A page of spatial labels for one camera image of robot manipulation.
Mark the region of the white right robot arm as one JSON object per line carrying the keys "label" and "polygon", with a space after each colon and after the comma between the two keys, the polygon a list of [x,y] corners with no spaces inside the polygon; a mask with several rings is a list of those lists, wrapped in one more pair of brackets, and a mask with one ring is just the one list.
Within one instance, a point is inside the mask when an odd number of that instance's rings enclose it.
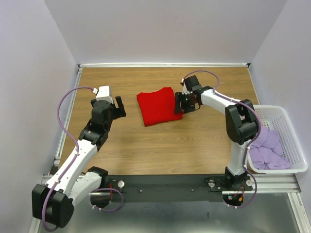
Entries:
{"label": "white right robot arm", "polygon": [[174,97],[175,113],[194,112],[197,110],[196,105],[206,105],[224,114],[226,133],[231,140],[231,152],[222,186],[235,190],[247,177],[247,153],[261,130],[252,102],[229,98],[209,87],[192,92],[176,92]]}

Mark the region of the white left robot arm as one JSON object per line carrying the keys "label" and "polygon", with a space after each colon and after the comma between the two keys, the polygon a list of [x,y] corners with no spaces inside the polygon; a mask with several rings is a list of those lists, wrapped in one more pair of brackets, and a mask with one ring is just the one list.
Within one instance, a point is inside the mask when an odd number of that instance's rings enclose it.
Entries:
{"label": "white left robot arm", "polygon": [[112,200],[114,194],[123,194],[109,182],[108,172],[92,167],[83,178],[81,172],[104,145],[113,120],[125,117],[126,112],[120,96],[114,101],[97,97],[91,101],[91,118],[82,129],[75,147],[61,168],[44,184],[32,190],[33,217],[42,221],[49,232],[65,227],[70,221],[74,207],[90,192],[104,192]]}

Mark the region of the red t-shirt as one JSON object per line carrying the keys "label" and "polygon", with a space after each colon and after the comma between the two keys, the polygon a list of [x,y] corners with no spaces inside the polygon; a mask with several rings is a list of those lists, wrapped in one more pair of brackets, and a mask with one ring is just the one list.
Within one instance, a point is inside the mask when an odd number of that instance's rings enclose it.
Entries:
{"label": "red t-shirt", "polygon": [[183,112],[174,112],[175,96],[171,87],[151,93],[141,92],[137,95],[137,101],[145,127],[183,118]]}

